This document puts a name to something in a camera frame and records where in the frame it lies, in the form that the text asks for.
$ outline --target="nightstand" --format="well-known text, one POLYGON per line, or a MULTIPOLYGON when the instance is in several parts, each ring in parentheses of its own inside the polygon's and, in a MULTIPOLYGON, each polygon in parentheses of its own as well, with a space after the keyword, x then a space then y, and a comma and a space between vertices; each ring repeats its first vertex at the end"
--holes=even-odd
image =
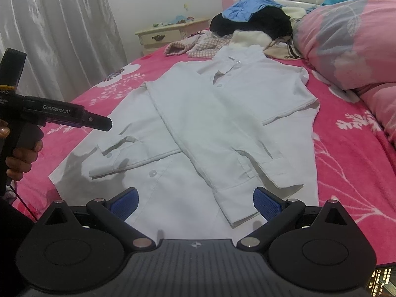
POLYGON ((195 19, 178 25, 164 25, 162 27, 151 27, 138 31, 140 44, 143 47, 143 54, 150 54, 158 48, 163 47, 173 41, 183 40, 192 33, 209 28, 209 18, 195 19))

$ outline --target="pink pillow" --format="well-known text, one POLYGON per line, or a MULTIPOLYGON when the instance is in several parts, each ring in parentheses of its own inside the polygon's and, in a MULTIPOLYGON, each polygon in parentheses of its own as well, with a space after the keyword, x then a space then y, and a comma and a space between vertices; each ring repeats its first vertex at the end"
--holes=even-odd
POLYGON ((396 0, 321 6, 298 22, 294 46, 342 90, 396 82, 396 0))
POLYGON ((396 83, 376 85, 360 95, 396 146, 396 83))

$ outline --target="drawer handle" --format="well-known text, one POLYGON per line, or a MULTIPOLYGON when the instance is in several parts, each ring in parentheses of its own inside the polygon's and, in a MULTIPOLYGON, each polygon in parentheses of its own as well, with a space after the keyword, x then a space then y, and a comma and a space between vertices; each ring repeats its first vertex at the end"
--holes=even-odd
POLYGON ((154 39, 155 41, 161 41, 165 38, 165 35, 156 35, 154 37, 151 37, 151 39, 154 39))

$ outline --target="finger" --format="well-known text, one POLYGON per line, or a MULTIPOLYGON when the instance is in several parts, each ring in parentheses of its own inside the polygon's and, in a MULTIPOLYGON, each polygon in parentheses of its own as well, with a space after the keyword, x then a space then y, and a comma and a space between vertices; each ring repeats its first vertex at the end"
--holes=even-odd
POLYGON ((39 140, 34 146, 34 151, 39 152, 43 149, 43 141, 39 140))
POLYGON ((7 127, 7 123, 3 120, 0 120, 0 139, 5 139, 9 135, 9 128, 7 127))
POLYGON ((16 148, 12 151, 12 155, 25 163, 33 163, 38 156, 36 151, 26 148, 16 148))
POLYGON ((23 173, 8 169, 7 176, 14 181, 20 181, 23 178, 23 173))
POLYGON ((32 169, 32 165, 30 163, 23 162, 20 159, 11 156, 5 159, 5 163, 11 170, 17 172, 27 173, 32 169))

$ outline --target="screw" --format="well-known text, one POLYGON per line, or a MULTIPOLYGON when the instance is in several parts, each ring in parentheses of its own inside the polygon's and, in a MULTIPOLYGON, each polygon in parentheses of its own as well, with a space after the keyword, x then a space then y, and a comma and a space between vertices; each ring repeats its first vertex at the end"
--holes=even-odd
POLYGON ((253 237, 246 237, 241 240, 241 244, 245 247, 257 247, 260 244, 260 240, 253 237))
POLYGON ((136 248, 147 248, 151 246, 151 240, 148 238, 137 238, 135 239, 132 244, 136 248))

